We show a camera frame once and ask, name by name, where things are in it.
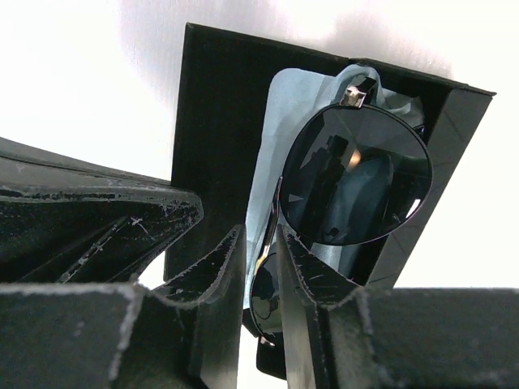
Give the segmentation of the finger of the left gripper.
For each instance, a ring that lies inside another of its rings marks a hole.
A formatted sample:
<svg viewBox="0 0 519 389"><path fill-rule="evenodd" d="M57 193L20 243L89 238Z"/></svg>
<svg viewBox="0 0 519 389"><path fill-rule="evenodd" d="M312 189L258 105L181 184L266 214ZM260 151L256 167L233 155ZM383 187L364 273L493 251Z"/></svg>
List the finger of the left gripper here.
<svg viewBox="0 0 519 389"><path fill-rule="evenodd" d="M203 216L166 180L1 141L4 283L136 280Z"/></svg>

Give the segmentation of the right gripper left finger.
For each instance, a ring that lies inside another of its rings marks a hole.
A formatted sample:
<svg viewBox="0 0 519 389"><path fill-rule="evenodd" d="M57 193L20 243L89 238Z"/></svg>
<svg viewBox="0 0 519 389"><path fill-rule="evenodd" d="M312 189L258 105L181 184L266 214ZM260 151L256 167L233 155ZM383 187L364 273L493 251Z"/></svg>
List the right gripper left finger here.
<svg viewBox="0 0 519 389"><path fill-rule="evenodd" d="M4 284L4 388L234 388L246 229L155 290Z"/></svg>

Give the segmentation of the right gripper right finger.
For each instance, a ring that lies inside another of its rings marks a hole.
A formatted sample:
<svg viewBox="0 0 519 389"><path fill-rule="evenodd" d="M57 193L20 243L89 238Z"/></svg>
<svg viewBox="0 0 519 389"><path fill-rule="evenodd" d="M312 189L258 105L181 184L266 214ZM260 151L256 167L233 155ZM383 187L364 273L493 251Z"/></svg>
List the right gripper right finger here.
<svg viewBox="0 0 519 389"><path fill-rule="evenodd" d="M515 388L516 289L380 289L277 230L291 388Z"/></svg>

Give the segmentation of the black sunglasses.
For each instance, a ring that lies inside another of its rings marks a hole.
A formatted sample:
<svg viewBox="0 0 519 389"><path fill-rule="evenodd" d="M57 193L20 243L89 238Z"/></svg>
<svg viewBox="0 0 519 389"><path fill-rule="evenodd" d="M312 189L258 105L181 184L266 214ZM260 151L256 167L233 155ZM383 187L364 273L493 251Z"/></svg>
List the black sunglasses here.
<svg viewBox="0 0 519 389"><path fill-rule="evenodd" d="M283 343L276 230L287 224L309 250L328 250L339 274L364 284L375 245L406 223L433 178L422 127L375 100L379 84L356 75L339 101L301 129L275 186L249 304L259 341Z"/></svg>

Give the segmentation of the black rectangular glasses case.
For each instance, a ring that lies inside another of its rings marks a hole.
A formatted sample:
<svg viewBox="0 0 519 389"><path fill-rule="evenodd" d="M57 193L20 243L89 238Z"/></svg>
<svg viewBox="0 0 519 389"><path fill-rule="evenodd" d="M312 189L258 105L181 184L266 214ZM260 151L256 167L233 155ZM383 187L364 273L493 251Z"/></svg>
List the black rectangular glasses case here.
<svg viewBox="0 0 519 389"><path fill-rule="evenodd" d="M395 289L493 93L365 58L333 57L198 24L185 30L172 183L202 199L204 218L167 252L168 274L212 249L233 225L244 225L248 233L247 206L274 77L287 69L335 76L353 64L373 67L388 85L419 97L425 117L422 139L433 169L431 189L414 216L375 245L367 281L356 284ZM246 265L244 300L250 292L247 273ZM244 301L242 306L243 325L256 342L256 368L287 382L284 336L280 346L262 344Z"/></svg>

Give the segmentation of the blue cleaning cloth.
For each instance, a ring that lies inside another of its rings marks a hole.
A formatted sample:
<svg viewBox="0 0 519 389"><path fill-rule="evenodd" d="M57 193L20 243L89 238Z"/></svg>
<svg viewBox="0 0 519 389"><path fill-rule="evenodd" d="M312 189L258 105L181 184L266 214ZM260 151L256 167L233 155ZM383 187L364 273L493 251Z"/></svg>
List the blue cleaning cloth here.
<svg viewBox="0 0 519 389"><path fill-rule="evenodd" d="M247 206L249 289L272 205L273 192L294 140L320 109L340 100L346 84L356 75L374 76L379 84L375 94L376 102L384 108L393 109L410 125L424 127L425 117L420 98L408 92L399 92L395 87L388 85L373 67L353 64L335 76L299 69L279 72L272 80L268 91L262 139ZM330 266L328 250L310 251Z"/></svg>

